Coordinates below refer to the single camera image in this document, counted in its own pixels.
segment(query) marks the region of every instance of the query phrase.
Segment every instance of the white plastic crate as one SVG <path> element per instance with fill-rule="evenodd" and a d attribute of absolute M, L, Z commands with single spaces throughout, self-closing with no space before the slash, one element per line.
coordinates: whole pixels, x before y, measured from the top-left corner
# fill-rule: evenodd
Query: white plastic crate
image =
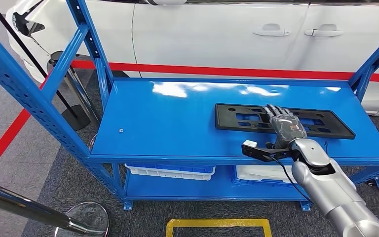
<path fill-rule="evenodd" d="M 286 165 L 285 169 L 294 183 L 297 183 L 291 173 L 291 166 Z M 289 183 L 290 180 L 279 165 L 237 165 L 236 177 L 240 180 L 280 180 Z"/>
<path fill-rule="evenodd" d="M 213 172 L 211 173 L 198 173 L 198 172 L 189 172 L 189 171 L 181 171 L 181 170 L 134 167 L 134 166 L 128 166 L 127 164 L 125 164 L 125 167 L 129 168 L 132 174 L 160 176 L 160 177 L 178 178 L 178 179 L 207 180 L 207 181 L 211 179 L 211 176 L 216 171 L 215 167 L 213 168 Z"/>

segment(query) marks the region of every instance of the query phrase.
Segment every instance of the silver robotic arm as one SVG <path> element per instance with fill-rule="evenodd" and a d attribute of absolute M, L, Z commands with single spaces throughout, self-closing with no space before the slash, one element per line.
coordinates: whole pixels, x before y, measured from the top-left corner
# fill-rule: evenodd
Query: silver robotic arm
<path fill-rule="evenodd" d="M 307 133 L 299 119 L 279 106 L 264 107 L 277 133 L 275 144 L 258 148 L 245 141 L 244 155 L 268 162 L 292 157 L 292 174 L 311 201 L 335 226 L 341 237 L 379 237 L 379 219 L 366 207 L 356 187 L 338 163 L 328 157 Z"/>
<path fill-rule="evenodd" d="M 332 222 L 339 236 L 379 237 L 379 219 L 366 207 L 338 163 L 314 140 L 300 138 L 290 146 L 302 157 L 292 166 L 294 179 Z M 315 171 L 324 168 L 324 173 Z"/>

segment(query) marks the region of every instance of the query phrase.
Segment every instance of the chrome stanchion base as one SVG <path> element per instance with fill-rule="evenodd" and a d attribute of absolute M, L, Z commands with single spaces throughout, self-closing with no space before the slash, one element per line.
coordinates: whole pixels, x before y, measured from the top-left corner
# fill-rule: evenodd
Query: chrome stanchion base
<path fill-rule="evenodd" d="M 103 234 L 77 234 L 66 229 L 56 228 L 55 237 L 106 237 L 109 230 L 109 219 L 107 211 L 98 203 L 84 202 L 72 207 L 66 215 L 87 224 L 88 229 L 103 231 Z"/>

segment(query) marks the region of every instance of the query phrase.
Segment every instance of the red floor line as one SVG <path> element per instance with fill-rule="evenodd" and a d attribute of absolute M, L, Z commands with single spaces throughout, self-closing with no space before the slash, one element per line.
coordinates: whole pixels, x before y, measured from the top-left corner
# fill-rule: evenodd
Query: red floor line
<path fill-rule="evenodd" d="M 43 88 L 46 81 L 47 78 L 40 85 L 40 89 Z M 9 144 L 11 144 L 11 142 L 14 140 L 15 136 L 19 133 L 19 131 L 22 129 L 25 123 L 28 121 L 30 116 L 30 113 L 28 113 L 26 109 L 23 109 L 15 118 L 15 120 L 11 123 L 6 132 L 2 135 L 2 137 L 0 138 L 0 157 L 8 148 Z"/>
<path fill-rule="evenodd" d="M 212 68 L 174 65 L 152 65 L 133 63 L 109 63 L 113 71 L 131 71 L 148 73 L 175 73 L 214 76 L 239 76 L 261 78 L 292 78 L 292 79 L 333 79 L 348 80 L 354 73 L 351 72 L 322 72 L 322 71 L 293 71 L 293 70 L 266 70 L 245 68 Z M 95 69 L 92 61 L 74 60 L 73 68 Z M 373 74 L 371 81 L 379 82 L 379 74 Z"/>

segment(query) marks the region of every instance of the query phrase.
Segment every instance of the white car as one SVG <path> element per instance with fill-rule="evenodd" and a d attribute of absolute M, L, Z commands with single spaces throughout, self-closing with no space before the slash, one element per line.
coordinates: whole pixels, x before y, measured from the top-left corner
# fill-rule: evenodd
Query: white car
<path fill-rule="evenodd" d="M 325 71 L 355 72 L 379 46 L 379 1 L 86 3 L 109 62 L 296 70 L 303 71 L 300 75 L 306 78 Z M 45 69 L 51 56 L 65 49 L 76 30 L 66 0 L 19 0 L 6 19 Z M 9 40 L 32 76 L 43 81 L 11 36 Z M 84 44 L 78 54 L 89 55 Z M 124 73 L 129 77 L 211 77 Z M 373 79 L 363 106 L 369 114 L 379 115 L 379 75 Z"/>

